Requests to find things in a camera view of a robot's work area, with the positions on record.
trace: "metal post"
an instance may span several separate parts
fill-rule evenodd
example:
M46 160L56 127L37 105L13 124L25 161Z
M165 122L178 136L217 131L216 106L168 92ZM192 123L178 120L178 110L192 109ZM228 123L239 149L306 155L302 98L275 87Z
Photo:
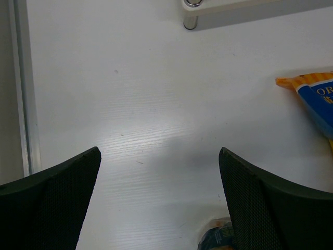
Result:
M198 6L200 6L201 2L203 0L184 0L184 2L186 3L186 5L188 7L191 8L196 8ZM193 30L196 28L196 26L198 25L198 16L185 16L184 18L184 27L188 30Z

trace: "white shelf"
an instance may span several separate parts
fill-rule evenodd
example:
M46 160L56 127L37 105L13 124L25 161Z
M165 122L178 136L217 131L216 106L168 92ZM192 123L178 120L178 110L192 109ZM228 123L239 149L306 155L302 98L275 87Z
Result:
M240 9L259 4L267 4L281 0L202 0L198 7L190 7L182 1L183 9L187 16L201 16L210 13Z

